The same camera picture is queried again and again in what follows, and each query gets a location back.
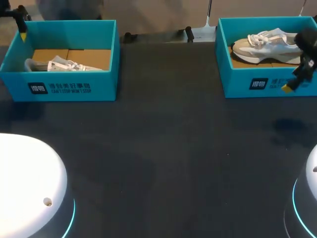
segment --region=cardboard base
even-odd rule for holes
[[[41,49],[35,50],[32,59],[35,61],[47,62],[55,56],[71,60],[86,66],[109,70],[111,50],[58,50]]]
[[[258,64],[248,63],[239,57],[237,57],[233,52],[231,47],[228,47],[231,62],[234,68],[271,68],[271,67],[295,67],[298,64],[282,63],[275,59],[265,59]]]

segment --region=small hole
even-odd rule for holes
[[[44,204],[48,207],[51,207],[52,206],[52,200],[50,200],[48,197],[44,198],[43,200]]]

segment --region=teal box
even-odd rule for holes
[[[225,97],[317,96],[316,73],[312,83],[303,83],[295,92],[286,94],[281,87],[294,78],[292,72],[296,67],[233,68],[228,50],[228,46],[239,39],[246,38],[249,34],[275,28],[289,33],[298,33],[306,27],[317,29],[312,17],[220,18],[215,53]]]
[[[25,43],[18,32],[0,67],[16,102],[114,101],[120,45],[115,20],[29,21]],[[35,49],[111,50],[108,71],[24,72]],[[63,85],[75,85],[64,89]]]

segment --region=open box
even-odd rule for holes
[[[29,21],[25,43],[17,32],[0,67],[16,102],[114,101],[120,46],[116,21]],[[55,55],[103,71],[24,72],[27,58]]]
[[[246,38],[275,28],[289,33],[298,33],[304,28],[315,28],[317,24],[312,17],[247,17],[220,18],[216,33],[216,58],[222,86],[226,98],[246,97],[286,97],[317,96],[317,74],[312,83],[303,83],[295,92],[286,94],[281,87],[294,78],[295,65],[278,62],[266,62],[259,65],[233,64],[230,45]]]

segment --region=white shoe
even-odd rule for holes
[[[279,28],[236,41],[232,51],[239,58],[260,63],[270,58],[284,63],[299,64],[302,51],[294,42],[296,33],[286,33]]]
[[[24,70],[26,72],[32,71],[102,71],[100,68],[85,66],[75,63],[71,60],[63,59],[59,56],[49,62],[37,62],[32,59],[26,59],[24,63]]]

